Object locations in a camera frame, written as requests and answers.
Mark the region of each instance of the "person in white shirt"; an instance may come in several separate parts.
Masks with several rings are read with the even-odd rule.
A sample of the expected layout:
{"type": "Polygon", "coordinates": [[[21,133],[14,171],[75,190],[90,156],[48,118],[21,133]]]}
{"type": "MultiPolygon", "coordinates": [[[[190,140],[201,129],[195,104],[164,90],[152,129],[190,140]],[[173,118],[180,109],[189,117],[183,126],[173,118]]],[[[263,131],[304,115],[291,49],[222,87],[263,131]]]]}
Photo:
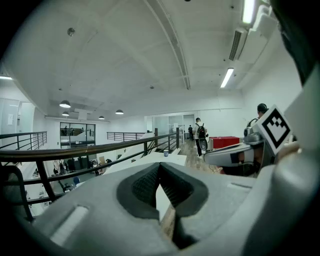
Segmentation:
{"type": "Polygon", "coordinates": [[[257,107],[257,112],[258,112],[258,118],[252,119],[250,122],[248,122],[246,127],[252,127],[254,124],[269,110],[267,108],[267,105],[264,103],[260,103],[257,107]]]}
{"type": "Polygon", "coordinates": [[[194,138],[195,138],[196,148],[198,150],[198,158],[202,159],[202,151],[201,151],[201,148],[199,145],[198,129],[201,126],[203,126],[204,130],[205,130],[205,134],[207,134],[208,130],[207,130],[206,125],[203,122],[201,122],[201,119],[199,117],[195,121],[196,121],[196,124],[193,129],[193,134],[194,134],[194,138]]]}

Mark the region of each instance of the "red box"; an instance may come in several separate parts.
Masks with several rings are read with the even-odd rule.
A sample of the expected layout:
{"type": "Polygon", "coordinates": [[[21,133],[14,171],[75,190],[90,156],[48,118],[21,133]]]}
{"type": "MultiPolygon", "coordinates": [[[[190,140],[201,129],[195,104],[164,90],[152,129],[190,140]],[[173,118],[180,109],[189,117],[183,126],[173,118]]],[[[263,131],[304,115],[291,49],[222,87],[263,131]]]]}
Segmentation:
{"type": "Polygon", "coordinates": [[[240,143],[240,138],[233,137],[233,136],[226,136],[226,137],[210,137],[213,139],[213,148],[214,149],[221,149],[227,146],[231,146],[234,144],[240,143]]]}

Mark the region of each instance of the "pants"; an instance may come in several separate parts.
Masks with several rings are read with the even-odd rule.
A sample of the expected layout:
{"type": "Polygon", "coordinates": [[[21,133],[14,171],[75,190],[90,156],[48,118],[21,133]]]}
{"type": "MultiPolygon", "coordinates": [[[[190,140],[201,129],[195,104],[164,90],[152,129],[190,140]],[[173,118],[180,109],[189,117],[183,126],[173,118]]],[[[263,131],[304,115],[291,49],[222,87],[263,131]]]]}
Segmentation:
{"type": "Polygon", "coordinates": [[[202,150],[201,150],[198,138],[195,139],[195,144],[196,144],[196,148],[198,149],[198,156],[201,157],[202,156],[202,150]]]}

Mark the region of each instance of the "man walking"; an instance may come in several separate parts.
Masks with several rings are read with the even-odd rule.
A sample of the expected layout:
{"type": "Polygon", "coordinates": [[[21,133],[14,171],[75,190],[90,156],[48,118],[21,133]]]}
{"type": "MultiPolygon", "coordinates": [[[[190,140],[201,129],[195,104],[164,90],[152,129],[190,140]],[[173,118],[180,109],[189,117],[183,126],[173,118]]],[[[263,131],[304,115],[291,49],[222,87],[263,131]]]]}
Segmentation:
{"type": "Polygon", "coordinates": [[[195,120],[195,126],[194,126],[194,130],[193,130],[193,134],[195,137],[195,143],[196,143],[196,148],[198,150],[198,158],[202,159],[202,150],[199,144],[199,136],[204,136],[204,138],[206,137],[207,134],[207,127],[204,123],[201,122],[201,119],[199,117],[197,117],[197,119],[195,120]]]}
{"type": "Polygon", "coordinates": [[[193,141],[194,140],[194,134],[192,132],[191,124],[190,124],[190,126],[188,128],[188,131],[189,131],[189,137],[190,137],[189,139],[190,139],[190,141],[193,141]]]}

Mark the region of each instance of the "ceiling vent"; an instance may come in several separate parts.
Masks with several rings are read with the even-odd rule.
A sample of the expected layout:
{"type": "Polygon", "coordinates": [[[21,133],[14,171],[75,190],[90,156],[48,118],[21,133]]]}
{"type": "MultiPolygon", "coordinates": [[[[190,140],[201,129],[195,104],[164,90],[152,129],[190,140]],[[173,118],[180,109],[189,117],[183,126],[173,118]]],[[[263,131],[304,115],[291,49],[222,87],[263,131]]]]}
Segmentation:
{"type": "Polygon", "coordinates": [[[235,61],[239,58],[245,45],[247,34],[248,32],[244,28],[240,27],[235,30],[229,60],[235,61]]]}

